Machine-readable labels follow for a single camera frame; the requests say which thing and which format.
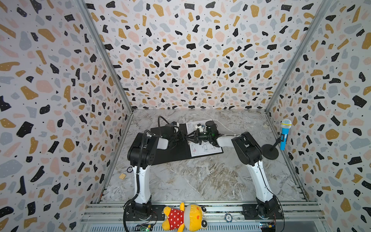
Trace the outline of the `orange folder black inside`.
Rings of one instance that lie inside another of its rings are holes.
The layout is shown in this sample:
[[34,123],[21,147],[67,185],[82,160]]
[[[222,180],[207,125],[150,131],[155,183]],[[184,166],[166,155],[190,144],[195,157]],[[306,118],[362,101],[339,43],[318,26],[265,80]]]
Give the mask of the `orange folder black inside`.
[[[193,135],[193,134],[198,135],[197,129],[191,132],[190,134],[187,134],[185,123],[179,124],[179,123],[173,122],[172,124],[179,127],[179,129],[185,134],[185,139],[187,135]],[[164,129],[164,126],[161,126],[161,127],[151,128],[150,131],[154,134],[161,135],[163,138],[163,129]],[[185,141],[178,143],[175,147],[168,146],[168,148],[165,150],[158,149],[158,151],[156,152],[156,156],[155,156],[155,160],[153,164],[157,165],[157,164],[163,164],[167,162],[192,159],[188,142],[189,141],[186,139]]]

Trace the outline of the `paper with technical drawings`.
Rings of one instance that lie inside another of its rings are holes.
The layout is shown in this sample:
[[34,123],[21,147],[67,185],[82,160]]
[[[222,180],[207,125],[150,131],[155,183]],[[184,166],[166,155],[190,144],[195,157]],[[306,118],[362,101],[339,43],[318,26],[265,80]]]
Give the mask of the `paper with technical drawings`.
[[[190,134],[191,132],[198,129],[199,124],[202,127],[201,131],[206,132],[206,125],[205,124],[206,124],[207,121],[210,121],[210,120],[206,119],[206,120],[200,120],[200,121],[194,121],[194,122],[186,123],[185,125],[186,125],[187,134]],[[190,148],[190,153],[191,153],[192,158],[223,153],[222,148],[217,148],[217,147],[211,145],[209,142],[202,142],[201,145],[195,144],[193,142],[188,142],[188,145],[189,145],[189,148]]]

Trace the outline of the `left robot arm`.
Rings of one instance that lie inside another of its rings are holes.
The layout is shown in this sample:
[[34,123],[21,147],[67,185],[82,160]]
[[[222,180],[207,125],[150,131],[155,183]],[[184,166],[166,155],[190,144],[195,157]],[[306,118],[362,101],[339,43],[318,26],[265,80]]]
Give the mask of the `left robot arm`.
[[131,213],[145,218],[152,214],[149,189],[149,169],[152,165],[181,160],[186,151],[186,140],[179,126],[167,124],[138,133],[132,143],[128,160],[134,171],[135,195],[126,203]]

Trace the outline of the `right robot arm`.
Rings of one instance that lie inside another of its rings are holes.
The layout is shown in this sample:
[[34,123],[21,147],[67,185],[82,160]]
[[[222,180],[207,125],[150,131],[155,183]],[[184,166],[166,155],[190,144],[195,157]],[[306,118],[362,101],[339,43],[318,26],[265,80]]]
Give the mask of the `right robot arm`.
[[217,125],[212,120],[207,121],[204,127],[198,127],[190,132],[185,138],[199,145],[208,142],[218,148],[234,148],[240,162],[247,167],[255,187],[257,201],[255,214],[262,219],[284,216],[282,205],[272,192],[263,168],[263,157],[271,160],[278,157],[275,147],[269,144],[261,147],[247,131],[239,135],[220,134]]

